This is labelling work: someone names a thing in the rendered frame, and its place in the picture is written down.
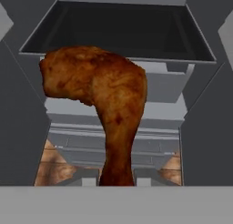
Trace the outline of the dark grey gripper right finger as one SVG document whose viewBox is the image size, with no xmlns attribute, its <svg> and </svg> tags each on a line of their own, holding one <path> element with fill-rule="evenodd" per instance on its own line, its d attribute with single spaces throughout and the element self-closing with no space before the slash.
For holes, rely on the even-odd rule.
<svg viewBox="0 0 233 224">
<path fill-rule="evenodd" d="M 135 168 L 134 179 L 137 187 L 160 187 L 176 185 L 176 183 L 162 178 L 154 168 Z"/>
</svg>

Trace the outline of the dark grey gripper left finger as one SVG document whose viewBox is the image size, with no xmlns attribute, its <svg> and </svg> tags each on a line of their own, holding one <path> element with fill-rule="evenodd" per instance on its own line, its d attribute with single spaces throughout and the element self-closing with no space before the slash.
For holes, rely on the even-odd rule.
<svg viewBox="0 0 233 224">
<path fill-rule="evenodd" d="M 80 168 L 72 178 L 57 183 L 58 186 L 71 187 L 96 187 L 98 184 L 99 170 L 97 168 Z"/>
</svg>

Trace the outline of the brown roasted chicken drumstick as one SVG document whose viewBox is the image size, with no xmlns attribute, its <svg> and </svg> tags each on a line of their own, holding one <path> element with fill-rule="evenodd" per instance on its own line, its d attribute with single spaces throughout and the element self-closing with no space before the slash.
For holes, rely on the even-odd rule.
<svg viewBox="0 0 233 224">
<path fill-rule="evenodd" d="M 132 186 L 131 151 L 147 101 L 146 71 L 96 46 L 66 46 L 39 62 L 47 97 L 96 108 L 106 134 L 101 186 Z"/>
</svg>

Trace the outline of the grey fridge door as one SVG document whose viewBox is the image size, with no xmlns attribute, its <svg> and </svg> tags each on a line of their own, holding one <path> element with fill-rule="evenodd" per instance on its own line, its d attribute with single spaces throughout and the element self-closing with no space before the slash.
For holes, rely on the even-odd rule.
<svg viewBox="0 0 233 224">
<path fill-rule="evenodd" d="M 218 34 L 233 11 L 233 0 L 187 0 L 187 7 L 217 63 L 195 66 L 184 90 L 183 184 L 233 186 L 233 68 Z"/>
<path fill-rule="evenodd" d="M 32 186 L 50 127 L 39 59 L 19 49 L 56 0 L 0 0 L 14 25 L 0 41 L 0 186 Z"/>
</svg>

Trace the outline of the dark fridge drawer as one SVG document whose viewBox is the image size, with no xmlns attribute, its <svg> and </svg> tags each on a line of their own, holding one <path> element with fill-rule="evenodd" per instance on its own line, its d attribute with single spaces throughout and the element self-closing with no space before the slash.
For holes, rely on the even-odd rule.
<svg viewBox="0 0 233 224">
<path fill-rule="evenodd" d="M 132 60 L 216 62 L 185 6 L 57 0 L 19 53 L 42 56 L 63 46 L 98 46 Z"/>
</svg>

